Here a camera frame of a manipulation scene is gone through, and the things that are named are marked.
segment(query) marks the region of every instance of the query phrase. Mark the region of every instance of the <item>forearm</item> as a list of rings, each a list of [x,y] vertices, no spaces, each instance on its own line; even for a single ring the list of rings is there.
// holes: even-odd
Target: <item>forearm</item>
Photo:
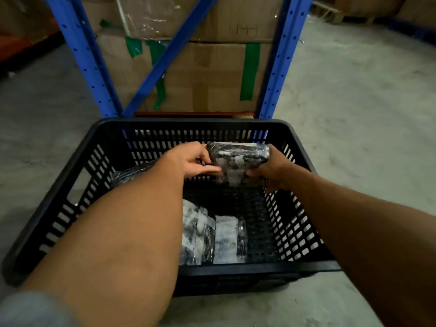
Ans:
[[[90,206],[23,289],[59,298],[86,325],[156,324],[177,279],[182,191],[181,167],[162,158]]]
[[[295,165],[283,171],[341,267],[385,324],[423,325],[436,290],[436,219],[338,186]]]

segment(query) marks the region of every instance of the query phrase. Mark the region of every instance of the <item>blue metal shelving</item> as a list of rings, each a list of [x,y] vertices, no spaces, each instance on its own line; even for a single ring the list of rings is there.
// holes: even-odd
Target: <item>blue metal shelving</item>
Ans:
[[[132,117],[216,0],[199,0],[125,110],[80,0],[47,0],[103,117]],[[312,0],[284,0],[256,116],[270,119]]]

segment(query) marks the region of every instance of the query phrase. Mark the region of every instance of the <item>person's right hand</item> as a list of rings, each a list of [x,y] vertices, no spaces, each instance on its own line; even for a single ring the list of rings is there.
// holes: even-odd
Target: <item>person's right hand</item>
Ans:
[[[275,146],[270,147],[270,158],[268,162],[260,165],[257,169],[247,170],[248,176],[263,176],[266,181],[266,193],[272,193],[279,189],[290,191],[288,185],[283,179],[283,169],[292,165],[292,162],[286,158]]]

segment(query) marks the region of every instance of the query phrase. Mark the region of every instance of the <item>warehouse floor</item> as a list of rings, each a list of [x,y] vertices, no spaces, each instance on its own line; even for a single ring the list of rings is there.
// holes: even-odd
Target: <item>warehouse floor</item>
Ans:
[[[436,214],[436,48],[307,19],[275,118],[319,174]],[[0,83],[0,255],[100,114],[66,46]],[[2,285],[0,296],[11,290]],[[162,325],[379,326],[341,272],[281,292],[174,299]]]

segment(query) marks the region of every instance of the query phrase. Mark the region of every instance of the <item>hand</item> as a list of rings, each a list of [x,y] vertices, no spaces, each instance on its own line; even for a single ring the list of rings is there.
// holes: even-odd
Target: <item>hand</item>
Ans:
[[[282,170],[286,167],[292,166],[292,162],[286,158],[277,148],[272,144],[270,147],[270,158],[268,162],[260,165],[254,170],[247,170],[248,176],[260,177],[263,176],[266,181],[266,193],[272,193],[279,189],[290,190],[287,183],[284,181]]]
[[[162,157],[173,158],[181,163],[185,178],[190,178],[204,173],[220,173],[221,167],[213,165],[203,165],[197,159],[200,158],[206,164],[212,163],[206,144],[187,142],[168,150]]]

